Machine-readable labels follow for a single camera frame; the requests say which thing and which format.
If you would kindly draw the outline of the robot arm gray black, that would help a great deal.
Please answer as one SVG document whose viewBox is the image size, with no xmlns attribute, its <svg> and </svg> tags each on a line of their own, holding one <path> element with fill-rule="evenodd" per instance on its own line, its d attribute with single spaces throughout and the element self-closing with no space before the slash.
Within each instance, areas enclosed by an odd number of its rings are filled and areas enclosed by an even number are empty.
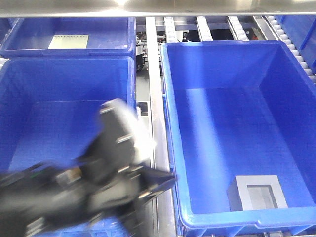
<svg viewBox="0 0 316 237">
<path fill-rule="evenodd" d="M 0 174 L 0 234 L 32 237 L 115 218 L 129 237 L 148 237 L 146 205 L 170 190 L 173 172 L 146 165 L 155 147 L 121 99 L 98 109 L 103 125 L 69 166 L 43 162 Z"/>
</svg>

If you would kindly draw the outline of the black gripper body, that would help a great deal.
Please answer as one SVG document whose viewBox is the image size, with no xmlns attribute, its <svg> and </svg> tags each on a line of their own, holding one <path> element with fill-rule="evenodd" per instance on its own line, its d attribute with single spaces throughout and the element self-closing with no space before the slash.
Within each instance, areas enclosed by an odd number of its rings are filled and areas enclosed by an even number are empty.
<svg viewBox="0 0 316 237">
<path fill-rule="evenodd" d="M 146 165 L 154 143 L 147 128 L 123 100 L 113 99 L 99 109 L 103 129 L 68 170 L 73 178 L 69 189 L 78 194 L 76 203 L 57 218 L 57 228 L 94 224 L 114 217 L 129 237 L 149 237 L 144 209 L 170 190 L 174 173 Z"/>
</svg>

